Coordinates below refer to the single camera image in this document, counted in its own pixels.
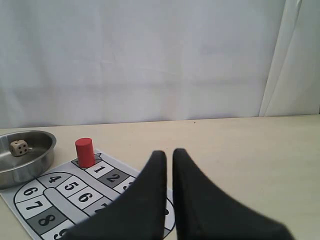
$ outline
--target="red cylinder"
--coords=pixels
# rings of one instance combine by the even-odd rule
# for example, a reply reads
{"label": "red cylinder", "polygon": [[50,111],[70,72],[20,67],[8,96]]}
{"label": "red cylinder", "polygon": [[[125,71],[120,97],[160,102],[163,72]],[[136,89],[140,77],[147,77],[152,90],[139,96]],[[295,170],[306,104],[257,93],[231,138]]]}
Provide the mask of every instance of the red cylinder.
{"label": "red cylinder", "polygon": [[91,138],[84,137],[75,141],[75,149],[80,168],[90,168],[95,164],[94,146]]}

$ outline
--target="white dice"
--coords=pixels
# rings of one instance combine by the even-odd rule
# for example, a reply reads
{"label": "white dice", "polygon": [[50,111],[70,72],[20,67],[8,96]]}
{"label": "white dice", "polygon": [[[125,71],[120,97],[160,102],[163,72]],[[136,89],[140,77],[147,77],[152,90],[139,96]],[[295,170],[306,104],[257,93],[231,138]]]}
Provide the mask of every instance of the white dice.
{"label": "white dice", "polygon": [[24,140],[16,140],[10,143],[9,150],[15,157],[26,154],[29,150],[28,144]]}

